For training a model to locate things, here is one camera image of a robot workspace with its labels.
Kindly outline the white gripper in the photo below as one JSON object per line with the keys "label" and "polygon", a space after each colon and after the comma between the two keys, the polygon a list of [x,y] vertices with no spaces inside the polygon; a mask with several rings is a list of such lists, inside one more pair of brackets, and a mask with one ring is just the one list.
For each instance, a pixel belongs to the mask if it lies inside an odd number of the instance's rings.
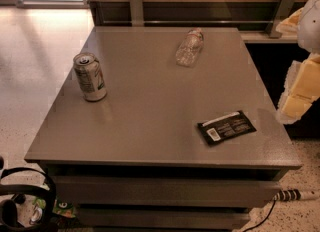
{"label": "white gripper", "polygon": [[287,71],[276,119],[281,124],[293,124],[320,98],[320,0],[308,0],[303,9],[281,21],[276,31],[297,33],[298,45],[317,53],[310,54],[303,62],[293,61]]}

